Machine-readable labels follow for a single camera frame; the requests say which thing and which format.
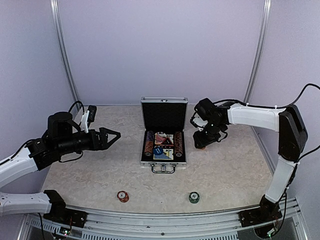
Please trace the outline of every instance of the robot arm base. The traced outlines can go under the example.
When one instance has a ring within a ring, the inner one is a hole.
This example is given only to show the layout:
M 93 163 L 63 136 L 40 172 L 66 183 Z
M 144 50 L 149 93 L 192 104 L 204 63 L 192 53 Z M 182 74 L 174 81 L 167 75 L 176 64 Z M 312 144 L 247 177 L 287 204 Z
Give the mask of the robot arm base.
M 241 226 L 243 228 L 267 223 L 282 218 L 279 203 L 273 203 L 263 197 L 260 200 L 260 207 L 239 212 Z
M 55 190 L 45 190 L 44 193 L 49 197 L 52 204 L 50 212 L 43 215 L 43 218 L 65 224 L 83 228 L 87 220 L 85 211 L 73 210 L 66 208 L 66 203 Z

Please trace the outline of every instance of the purple wall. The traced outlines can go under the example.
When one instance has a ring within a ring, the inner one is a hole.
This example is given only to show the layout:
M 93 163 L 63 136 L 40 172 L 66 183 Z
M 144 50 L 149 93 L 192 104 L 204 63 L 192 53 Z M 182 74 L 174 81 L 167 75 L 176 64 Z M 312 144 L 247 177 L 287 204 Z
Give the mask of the purple wall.
M 59 1 L 77 90 L 95 105 L 243 99 L 263 8 L 263 0 Z
M 320 85 L 320 2 L 273 0 L 252 104 L 286 105 L 307 83 Z M 320 144 L 320 91 L 307 88 L 297 106 L 308 130 L 307 152 Z M 277 163 L 278 135 L 258 129 Z M 320 238 L 320 150 L 301 160 L 290 195 L 296 196 L 311 239 Z
M 72 103 L 50 1 L 0 1 L 0 159 L 41 137 L 49 115 Z M 46 170 L 21 177 L 1 192 L 35 193 Z M 20 215 L 0 218 L 0 239 L 17 239 Z

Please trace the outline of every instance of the green poker chip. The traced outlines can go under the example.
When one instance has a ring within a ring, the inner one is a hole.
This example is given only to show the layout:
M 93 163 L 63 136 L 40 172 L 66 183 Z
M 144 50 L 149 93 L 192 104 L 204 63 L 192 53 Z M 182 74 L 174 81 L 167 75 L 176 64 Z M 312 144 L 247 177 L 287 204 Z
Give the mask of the green poker chip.
M 189 194 L 189 201 L 192 204 L 196 204 L 200 200 L 200 195 L 196 191 L 193 191 Z

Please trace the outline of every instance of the open case lid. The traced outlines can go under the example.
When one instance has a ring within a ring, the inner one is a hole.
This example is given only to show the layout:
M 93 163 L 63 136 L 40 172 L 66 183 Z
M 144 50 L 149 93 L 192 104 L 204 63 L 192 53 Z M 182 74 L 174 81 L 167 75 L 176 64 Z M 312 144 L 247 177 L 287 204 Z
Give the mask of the open case lid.
M 187 106 L 186 97 L 142 97 L 145 129 L 184 130 Z

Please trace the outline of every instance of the aluminum case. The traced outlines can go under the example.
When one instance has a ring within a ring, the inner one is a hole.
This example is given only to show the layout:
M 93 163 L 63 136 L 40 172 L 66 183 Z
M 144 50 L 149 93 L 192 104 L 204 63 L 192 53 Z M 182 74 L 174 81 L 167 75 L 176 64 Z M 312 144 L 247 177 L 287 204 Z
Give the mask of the aluminum case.
M 144 138 L 141 154 L 142 166 L 163 166 L 185 167 L 186 148 L 185 148 L 185 123 L 188 108 L 188 99 L 186 97 L 142 97 L 141 110 L 144 122 Z M 181 157 L 173 156 L 173 160 L 153 159 L 152 156 L 144 154 L 146 137 L 148 131 L 164 132 L 166 134 L 174 134 L 181 132 L 183 154 Z

